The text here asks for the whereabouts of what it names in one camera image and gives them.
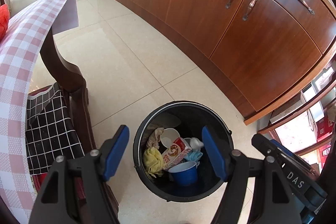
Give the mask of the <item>pink checkered tablecloth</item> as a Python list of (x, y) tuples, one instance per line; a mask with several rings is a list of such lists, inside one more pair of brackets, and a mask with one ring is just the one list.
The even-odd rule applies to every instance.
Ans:
[(27, 163), (27, 97), (48, 32), (79, 25), (76, 0), (37, 0), (9, 20), (1, 41), (1, 201), (16, 223), (28, 223), (36, 194)]

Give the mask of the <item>light blue crumpled paper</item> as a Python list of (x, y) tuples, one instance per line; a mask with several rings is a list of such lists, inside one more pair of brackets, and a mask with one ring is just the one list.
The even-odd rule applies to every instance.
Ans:
[(202, 158), (203, 153), (201, 151), (190, 151), (185, 157), (184, 159), (186, 161), (193, 161), (196, 162), (196, 167), (199, 166), (200, 164), (200, 159)]

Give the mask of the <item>black grid cushion chair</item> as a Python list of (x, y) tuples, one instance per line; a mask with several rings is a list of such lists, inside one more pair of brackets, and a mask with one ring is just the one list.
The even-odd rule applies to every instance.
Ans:
[(26, 124), (26, 153), (31, 175), (47, 173), (58, 156), (84, 157), (58, 83), (28, 96)]

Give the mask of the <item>brown wooden sideboard cabinet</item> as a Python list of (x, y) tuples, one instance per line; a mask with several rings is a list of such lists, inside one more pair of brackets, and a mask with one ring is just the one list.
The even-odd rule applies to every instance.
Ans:
[(329, 0), (116, 0), (187, 54), (246, 124), (298, 94), (335, 55)]

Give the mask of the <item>red white snack box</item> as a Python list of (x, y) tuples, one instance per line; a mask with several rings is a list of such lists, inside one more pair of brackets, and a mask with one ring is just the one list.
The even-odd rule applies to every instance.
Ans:
[(190, 151), (190, 145), (181, 137), (177, 138), (162, 154), (163, 170), (169, 170), (179, 164)]

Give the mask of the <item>beige cloth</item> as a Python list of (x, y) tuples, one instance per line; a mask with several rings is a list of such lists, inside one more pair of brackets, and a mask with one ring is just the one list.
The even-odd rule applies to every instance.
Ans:
[(149, 136), (146, 147), (159, 149), (159, 142), (161, 141), (161, 135), (164, 133), (164, 128), (159, 127), (154, 130), (154, 132)]

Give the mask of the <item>black trash bin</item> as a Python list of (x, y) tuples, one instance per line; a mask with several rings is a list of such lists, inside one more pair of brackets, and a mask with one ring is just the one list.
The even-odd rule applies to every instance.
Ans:
[[(140, 180), (152, 193), (167, 202), (183, 203), (201, 200), (222, 186), (205, 150), (204, 128), (234, 146), (223, 119), (197, 102), (169, 102), (144, 119), (135, 134), (133, 160)], [(181, 185), (169, 170), (191, 162), (196, 164), (197, 177), (192, 184)]]

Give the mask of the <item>red plastic bag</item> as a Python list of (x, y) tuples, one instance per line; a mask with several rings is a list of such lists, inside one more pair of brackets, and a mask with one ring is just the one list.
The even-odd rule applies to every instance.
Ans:
[(7, 4), (0, 6), (0, 40), (2, 40), (7, 32), (10, 20), (10, 12)]

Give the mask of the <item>white paper towel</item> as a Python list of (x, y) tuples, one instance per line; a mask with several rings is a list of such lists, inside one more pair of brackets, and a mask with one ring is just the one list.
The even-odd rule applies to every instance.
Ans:
[(200, 151), (204, 147), (203, 142), (196, 137), (192, 137), (189, 140), (189, 145), (193, 151)]

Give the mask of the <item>blue paper bowl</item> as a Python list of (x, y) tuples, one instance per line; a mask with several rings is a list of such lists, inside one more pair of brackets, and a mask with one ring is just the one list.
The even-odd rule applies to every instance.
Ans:
[(190, 186), (197, 182), (197, 162), (187, 161), (173, 166), (168, 170), (179, 186)]

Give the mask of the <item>yellow cloth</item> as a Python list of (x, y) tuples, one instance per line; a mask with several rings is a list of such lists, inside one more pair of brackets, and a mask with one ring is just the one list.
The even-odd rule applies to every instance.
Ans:
[(148, 148), (143, 154), (143, 164), (149, 177), (161, 177), (163, 175), (163, 157), (155, 147)]

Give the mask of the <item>white paper cup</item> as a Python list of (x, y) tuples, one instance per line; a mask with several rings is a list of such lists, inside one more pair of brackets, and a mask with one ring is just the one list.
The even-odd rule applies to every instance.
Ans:
[(161, 143), (166, 148), (169, 148), (172, 143), (180, 137), (179, 132), (174, 128), (165, 128), (161, 135)]

